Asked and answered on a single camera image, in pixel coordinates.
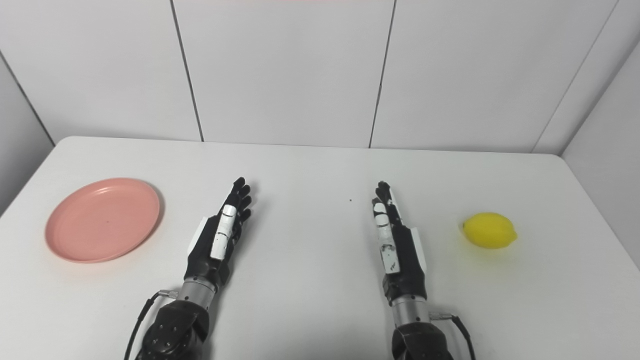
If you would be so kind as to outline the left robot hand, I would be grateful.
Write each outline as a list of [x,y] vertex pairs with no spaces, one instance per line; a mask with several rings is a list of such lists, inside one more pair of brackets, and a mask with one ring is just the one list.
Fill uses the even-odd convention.
[[252,216],[250,191],[245,178],[239,177],[217,214],[205,218],[187,257],[185,281],[206,281],[217,289],[228,283],[234,248]]

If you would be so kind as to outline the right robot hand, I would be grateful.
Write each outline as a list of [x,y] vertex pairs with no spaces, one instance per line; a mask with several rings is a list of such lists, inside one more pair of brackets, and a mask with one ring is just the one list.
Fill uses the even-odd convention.
[[371,203],[384,270],[384,296],[389,303],[406,296],[426,300],[425,255],[411,228],[403,223],[388,182],[378,182]]

